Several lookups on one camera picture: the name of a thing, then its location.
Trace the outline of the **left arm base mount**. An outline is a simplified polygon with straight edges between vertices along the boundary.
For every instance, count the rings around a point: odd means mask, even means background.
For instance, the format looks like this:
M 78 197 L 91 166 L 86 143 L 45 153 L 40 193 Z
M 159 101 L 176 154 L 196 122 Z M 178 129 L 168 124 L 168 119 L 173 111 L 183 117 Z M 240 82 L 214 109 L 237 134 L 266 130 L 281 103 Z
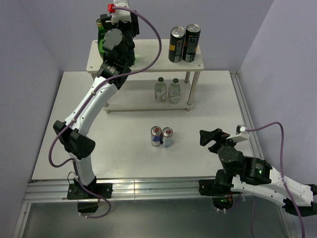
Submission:
M 108 204 L 107 211 L 102 215 L 97 215 L 96 217 L 106 216 L 111 211 L 111 204 L 108 199 L 112 195 L 112 183 L 97 183 L 92 187 L 83 187 L 75 181 L 71 183 L 67 191 L 67 200 L 77 201 L 77 211 L 81 215 L 87 215 L 92 217 L 93 213 L 97 212 L 101 201 Z

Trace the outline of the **green Perrier bottle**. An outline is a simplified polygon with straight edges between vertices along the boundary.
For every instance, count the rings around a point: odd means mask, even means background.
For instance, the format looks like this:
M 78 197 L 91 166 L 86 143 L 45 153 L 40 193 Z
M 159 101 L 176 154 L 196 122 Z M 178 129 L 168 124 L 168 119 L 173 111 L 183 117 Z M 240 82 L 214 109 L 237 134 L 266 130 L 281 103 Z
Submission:
M 100 57 L 103 59 L 104 53 L 105 53 L 103 49 L 103 43 L 104 43 L 104 36 L 106 31 L 104 29 L 104 26 L 100 18 L 96 20 L 96 24 L 98 28 L 98 51 L 99 51 Z

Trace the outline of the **clear Chang bottle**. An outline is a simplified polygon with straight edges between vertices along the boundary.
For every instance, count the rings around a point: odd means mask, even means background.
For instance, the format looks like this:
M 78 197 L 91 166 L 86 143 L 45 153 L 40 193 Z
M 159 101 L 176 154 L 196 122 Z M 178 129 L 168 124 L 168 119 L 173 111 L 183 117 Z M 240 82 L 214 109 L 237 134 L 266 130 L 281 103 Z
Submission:
M 179 102 L 180 99 L 180 84 L 179 84 L 179 79 L 174 78 L 172 83 L 168 87 L 168 101 L 171 104 L 176 104 Z
M 159 77 L 157 83 L 155 84 L 155 100 L 158 103 L 166 102 L 167 96 L 167 85 L 164 82 L 163 77 Z

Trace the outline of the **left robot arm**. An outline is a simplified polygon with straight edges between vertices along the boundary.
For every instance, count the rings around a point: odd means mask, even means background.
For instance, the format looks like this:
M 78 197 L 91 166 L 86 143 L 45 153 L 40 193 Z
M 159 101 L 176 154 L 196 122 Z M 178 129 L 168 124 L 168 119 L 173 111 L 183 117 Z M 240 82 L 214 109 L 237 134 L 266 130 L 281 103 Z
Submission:
M 72 191 L 85 198 L 100 198 L 103 192 L 97 184 L 91 163 L 91 153 L 96 143 L 87 134 L 104 104 L 132 75 L 131 66 L 135 63 L 133 39 L 139 34 L 139 17 L 136 11 L 115 7 L 97 19 L 98 48 L 103 63 L 93 85 L 73 113 L 64 121 L 56 120 L 53 124 L 56 138 L 49 149 L 49 163 L 55 168 L 65 165 L 65 162 L 55 164 L 52 159 L 53 148 L 59 141 L 70 156 L 68 161 L 74 166 Z

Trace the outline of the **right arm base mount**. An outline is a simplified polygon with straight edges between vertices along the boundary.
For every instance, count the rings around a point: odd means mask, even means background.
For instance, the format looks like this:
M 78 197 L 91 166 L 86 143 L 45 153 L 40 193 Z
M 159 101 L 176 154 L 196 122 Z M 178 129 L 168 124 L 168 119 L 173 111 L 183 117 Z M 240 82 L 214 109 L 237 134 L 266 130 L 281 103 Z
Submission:
M 233 192 L 233 186 L 216 183 L 216 179 L 199 180 L 199 194 L 211 197 L 211 208 L 217 212 L 226 214 L 233 211 L 242 201 L 239 192 Z

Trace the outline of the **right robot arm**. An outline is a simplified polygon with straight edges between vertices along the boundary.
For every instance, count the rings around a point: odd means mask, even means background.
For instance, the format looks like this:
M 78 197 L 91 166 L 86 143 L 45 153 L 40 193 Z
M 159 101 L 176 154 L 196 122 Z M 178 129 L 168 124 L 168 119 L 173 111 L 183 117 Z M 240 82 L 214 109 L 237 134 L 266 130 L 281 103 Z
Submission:
M 235 149 L 237 143 L 249 137 L 247 129 L 241 125 L 237 126 L 235 135 L 223 132 L 220 128 L 200 130 L 200 145 L 206 146 L 214 141 L 208 150 L 218 155 L 222 165 L 214 179 L 199 180 L 200 195 L 246 193 L 269 200 L 295 216 L 316 215 L 317 204 L 313 201 L 317 194 L 316 185 L 304 185 L 284 177 L 265 159 L 245 156 Z

